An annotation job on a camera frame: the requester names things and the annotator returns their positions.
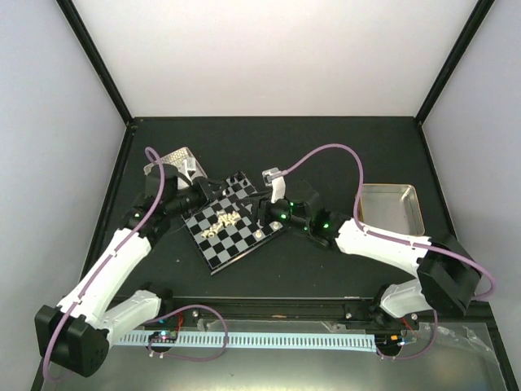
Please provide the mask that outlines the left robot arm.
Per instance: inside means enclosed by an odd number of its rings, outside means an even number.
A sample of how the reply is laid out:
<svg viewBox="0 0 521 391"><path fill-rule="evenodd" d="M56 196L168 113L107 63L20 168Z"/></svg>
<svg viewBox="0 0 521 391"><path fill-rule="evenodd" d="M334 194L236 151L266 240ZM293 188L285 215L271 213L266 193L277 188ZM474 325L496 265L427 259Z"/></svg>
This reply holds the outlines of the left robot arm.
<svg viewBox="0 0 521 391"><path fill-rule="evenodd" d="M221 181L189 178L172 165L152 168L144 194L127 212L103 255L56 306L44 305L37 312L34 322L46 378L51 363L92 376L122 336L142 324L165 325L182 314L175 309L171 290L150 283L119 305L111 303L169 230L172 219L198 211L223 190Z"/></svg>

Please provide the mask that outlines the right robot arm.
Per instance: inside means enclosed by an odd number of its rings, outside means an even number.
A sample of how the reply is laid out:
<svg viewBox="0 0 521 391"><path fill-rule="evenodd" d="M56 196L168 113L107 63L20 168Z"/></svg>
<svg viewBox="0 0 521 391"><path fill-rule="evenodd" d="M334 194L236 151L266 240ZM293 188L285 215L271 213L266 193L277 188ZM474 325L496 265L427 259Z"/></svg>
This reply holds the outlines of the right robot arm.
<svg viewBox="0 0 521 391"><path fill-rule="evenodd" d="M357 223L353 217L328 210L306 182L285 191L253 193L238 205L262 226L280 223L320 247L379 261L410 275L404 283L383 285L369 304L352 311L355 320L379 329L394 328L405 316L426 310L464 316L482 276L451 235L437 243L428 236L393 234Z"/></svg>

